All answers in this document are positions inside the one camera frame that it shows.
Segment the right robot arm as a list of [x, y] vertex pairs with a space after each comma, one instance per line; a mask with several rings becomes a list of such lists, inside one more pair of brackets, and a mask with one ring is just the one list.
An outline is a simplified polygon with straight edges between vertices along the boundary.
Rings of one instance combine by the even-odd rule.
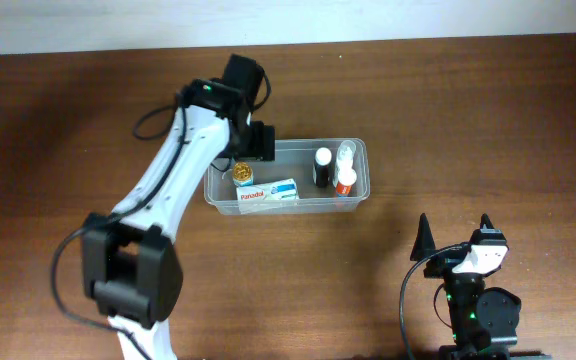
[[410, 260], [414, 265], [402, 281], [399, 324], [406, 339], [404, 320], [405, 290], [419, 268], [423, 275], [442, 281], [437, 288], [445, 293], [454, 343], [438, 350], [439, 359], [549, 359], [541, 351], [511, 352], [518, 343], [521, 299], [499, 287], [487, 287], [485, 279], [501, 269], [509, 247], [502, 231], [487, 214], [481, 216], [466, 242], [438, 249], [429, 221], [421, 214]]

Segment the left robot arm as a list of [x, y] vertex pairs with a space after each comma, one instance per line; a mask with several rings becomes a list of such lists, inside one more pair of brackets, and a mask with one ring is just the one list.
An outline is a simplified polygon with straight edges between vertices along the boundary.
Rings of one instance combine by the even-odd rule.
[[164, 142], [130, 193], [107, 214], [91, 213], [79, 238], [83, 287], [117, 333], [126, 359], [172, 359], [168, 318], [183, 272], [174, 249], [184, 211], [218, 158], [271, 161], [275, 130], [252, 114], [270, 83], [263, 67], [230, 56], [218, 78], [176, 94]]

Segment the orange tube white cap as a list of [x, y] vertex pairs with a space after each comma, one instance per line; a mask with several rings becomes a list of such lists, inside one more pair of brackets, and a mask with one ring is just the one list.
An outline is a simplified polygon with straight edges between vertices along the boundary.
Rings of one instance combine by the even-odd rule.
[[341, 168], [337, 174], [336, 195], [347, 197], [357, 181], [357, 174], [353, 168]]

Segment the gold lid balm jar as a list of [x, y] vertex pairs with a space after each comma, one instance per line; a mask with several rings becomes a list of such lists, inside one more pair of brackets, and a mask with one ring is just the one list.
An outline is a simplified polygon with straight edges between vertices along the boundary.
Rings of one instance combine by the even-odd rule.
[[254, 172], [246, 162], [237, 162], [232, 168], [232, 180], [237, 187], [250, 186], [254, 183]]

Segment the white lotion bottle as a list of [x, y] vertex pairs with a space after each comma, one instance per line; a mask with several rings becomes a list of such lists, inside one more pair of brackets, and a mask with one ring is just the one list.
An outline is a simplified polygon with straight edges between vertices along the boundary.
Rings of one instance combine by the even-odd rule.
[[353, 166], [355, 152], [356, 144], [352, 140], [344, 140], [341, 142], [336, 154], [335, 174]]

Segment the black bottle white cap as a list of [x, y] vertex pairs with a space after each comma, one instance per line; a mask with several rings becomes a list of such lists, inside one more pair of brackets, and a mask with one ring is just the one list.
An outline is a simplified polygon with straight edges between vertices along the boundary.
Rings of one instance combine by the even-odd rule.
[[313, 164], [313, 181], [318, 188], [326, 188], [330, 179], [330, 163], [332, 152], [321, 147], [315, 152]]

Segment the white Panadol box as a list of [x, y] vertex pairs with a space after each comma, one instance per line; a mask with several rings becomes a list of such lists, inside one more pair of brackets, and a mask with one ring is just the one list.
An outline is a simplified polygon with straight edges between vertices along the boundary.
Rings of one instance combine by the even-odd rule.
[[239, 187], [236, 199], [241, 214], [253, 214], [278, 209], [285, 202], [299, 200], [300, 197], [295, 180], [285, 179]]

